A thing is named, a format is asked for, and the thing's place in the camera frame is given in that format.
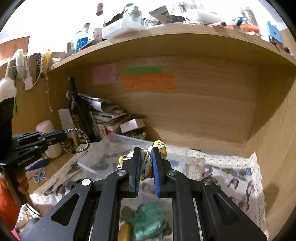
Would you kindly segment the left hand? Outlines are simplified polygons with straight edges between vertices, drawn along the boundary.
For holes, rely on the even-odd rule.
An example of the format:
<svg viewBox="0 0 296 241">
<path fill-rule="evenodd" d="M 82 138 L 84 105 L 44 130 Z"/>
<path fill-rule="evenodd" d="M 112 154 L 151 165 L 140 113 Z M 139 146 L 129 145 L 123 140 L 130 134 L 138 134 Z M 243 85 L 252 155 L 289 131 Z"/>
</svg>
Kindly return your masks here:
<svg viewBox="0 0 296 241">
<path fill-rule="evenodd" d="M 29 184 L 25 168 L 15 173 L 1 172 L 1 184 L 10 192 L 17 206 L 27 204 Z"/>
</svg>

